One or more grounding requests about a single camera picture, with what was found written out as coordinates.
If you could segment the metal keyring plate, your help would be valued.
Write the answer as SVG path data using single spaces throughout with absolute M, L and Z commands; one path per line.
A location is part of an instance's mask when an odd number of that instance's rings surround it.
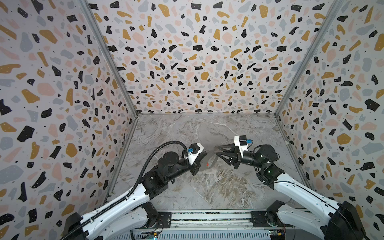
M 215 164 L 217 163 L 219 157 L 216 156 L 216 153 L 219 151 L 216 151 L 215 147 L 210 147 L 207 149 L 204 149 L 204 151 L 208 152 L 207 156 L 201 161 L 201 167 L 199 172 L 206 171 L 209 169 L 212 169 Z

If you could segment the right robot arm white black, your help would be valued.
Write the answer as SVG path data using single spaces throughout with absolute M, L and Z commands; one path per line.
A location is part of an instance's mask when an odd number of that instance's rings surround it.
M 259 145 L 252 151 L 248 150 L 247 144 L 229 144 L 217 149 L 216 155 L 228 165 L 235 169 L 241 164 L 254 167 L 264 185 L 305 208 L 298 210 L 282 201 L 275 201 L 267 208 L 269 225 L 292 225 L 323 240 L 365 238 L 366 231 L 354 205 L 347 201 L 340 204 L 296 181 L 275 165 L 280 156 L 271 145 Z

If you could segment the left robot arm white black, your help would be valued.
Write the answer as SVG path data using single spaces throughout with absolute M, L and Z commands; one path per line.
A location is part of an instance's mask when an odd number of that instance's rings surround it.
M 70 215 L 65 222 L 64 240 L 109 240 L 126 231 L 158 224 L 159 213 L 151 200 L 168 189 L 184 173 L 199 172 L 206 151 L 188 152 L 184 158 L 167 152 L 139 184 L 106 205 L 84 215 Z

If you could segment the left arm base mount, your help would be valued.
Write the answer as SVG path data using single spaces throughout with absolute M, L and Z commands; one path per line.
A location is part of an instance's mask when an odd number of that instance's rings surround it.
M 148 202 L 134 209 L 129 220 L 133 221 L 133 229 L 155 227 L 168 229 L 171 226 L 172 212 L 159 212 L 151 202 Z

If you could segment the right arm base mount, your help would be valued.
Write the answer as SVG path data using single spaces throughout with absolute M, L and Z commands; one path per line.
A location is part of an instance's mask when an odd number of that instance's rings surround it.
M 285 225 L 293 227 L 292 225 L 284 224 L 278 217 L 277 212 L 280 208 L 288 207 L 282 201 L 274 201 L 266 210 L 251 211 L 250 222 L 254 228 L 282 228 Z

